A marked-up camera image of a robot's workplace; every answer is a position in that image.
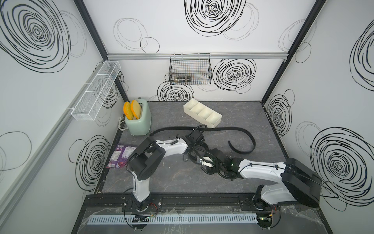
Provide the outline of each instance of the red wire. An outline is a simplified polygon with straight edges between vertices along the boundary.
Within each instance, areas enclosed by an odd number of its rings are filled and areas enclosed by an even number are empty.
[[[156,207],[156,212],[159,212],[159,210],[157,209],[157,206],[156,206],[154,203],[150,202],[149,204],[151,204],[151,205],[153,205],[154,207]]]

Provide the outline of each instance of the black wire basket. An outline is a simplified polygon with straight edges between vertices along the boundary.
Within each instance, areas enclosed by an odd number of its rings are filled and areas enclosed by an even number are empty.
[[[210,54],[170,55],[169,80],[171,85],[211,84],[212,76]]]

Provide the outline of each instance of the table surface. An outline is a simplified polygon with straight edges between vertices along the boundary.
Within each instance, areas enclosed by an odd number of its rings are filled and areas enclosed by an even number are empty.
[[[222,114],[217,127],[241,127],[252,133],[256,140],[256,149],[241,155],[232,151],[228,140],[239,150],[252,148],[248,136],[239,131],[205,132],[205,142],[209,149],[217,148],[230,158],[240,157],[252,161],[285,161],[260,102],[202,102],[212,110]],[[148,102],[152,113],[151,131],[171,126],[195,127],[200,123],[183,112],[185,102]],[[177,134],[185,135],[189,131],[170,130],[157,133],[157,140],[174,139]],[[147,136],[132,136],[128,130],[122,133],[119,141],[122,145],[138,146]],[[191,161],[184,162],[183,155],[164,158],[150,178],[150,192],[255,192],[259,185],[272,185],[274,182],[250,178],[224,179],[218,174],[205,174],[199,165]],[[102,192],[123,192],[132,187],[132,176],[125,168],[111,168],[105,178]]]

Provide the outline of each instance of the white cord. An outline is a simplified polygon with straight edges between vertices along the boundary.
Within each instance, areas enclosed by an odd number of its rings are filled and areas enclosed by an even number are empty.
[[[126,128],[121,128],[121,124],[125,121],[125,117],[121,117],[118,121],[118,129],[121,130],[121,131],[124,131],[126,129],[128,129],[128,127]]]

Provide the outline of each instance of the metal rail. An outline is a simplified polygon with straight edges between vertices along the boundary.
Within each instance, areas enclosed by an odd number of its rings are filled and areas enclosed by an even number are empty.
[[[174,57],[182,55],[183,59],[199,59],[203,58],[203,54],[207,53],[127,53],[127,54],[108,54],[108,60],[155,60],[170,59],[170,55]],[[287,59],[287,52],[248,52],[248,53],[210,53],[210,59],[259,59],[259,58],[279,58]]]

